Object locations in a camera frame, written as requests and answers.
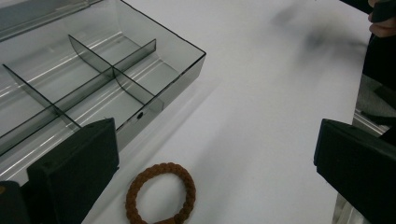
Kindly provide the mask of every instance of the braided cord loop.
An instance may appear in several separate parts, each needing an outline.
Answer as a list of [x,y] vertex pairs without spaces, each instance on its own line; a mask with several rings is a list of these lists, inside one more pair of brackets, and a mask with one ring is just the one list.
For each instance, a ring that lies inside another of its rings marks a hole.
[[144,172],[140,173],[134,182],[132,182],[126,195],[125,203],[126,216],[128,217],[131,224],[147,224],[147,222],[144,221],[139,215],[139,212],[136,208],[136,198],[139,190],[151,178],[157,175],[168,173],[177,175],[183,181],[186,190],[186,201],[183,203],[183,207],[176,215],[166,220],[157,222],[156,224],[182,224],[189,218],[190,212],[192,211],[195,203],[196,190],[194,181],[186,169],[178,164],[169,162],[153,165]]

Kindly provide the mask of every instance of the transparent plastic tray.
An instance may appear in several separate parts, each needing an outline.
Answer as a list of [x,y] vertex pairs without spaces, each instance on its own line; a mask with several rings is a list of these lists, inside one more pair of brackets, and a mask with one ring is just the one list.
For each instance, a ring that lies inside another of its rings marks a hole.
[[0,31],[0,180],[23,182],[100,119],[115,119],[121,150],[199,76],[205,53],[156,21],[123,1],[79,2]]

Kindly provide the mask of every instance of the white table surface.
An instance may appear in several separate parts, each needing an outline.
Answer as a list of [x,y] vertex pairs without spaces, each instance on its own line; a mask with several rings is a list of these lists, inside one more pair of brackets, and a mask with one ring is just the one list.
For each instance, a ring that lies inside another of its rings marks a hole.
[[[128,223],[125,194],[153,164],[192,175],[187,223],[330,224],[336,191],[313,164],[322,119],[351,123],[367,15],[338,0],[130,0],[206,51],[201,75],[120,154],[84,223]],[[184,202],[173,175],[139,192],[147,222]]]

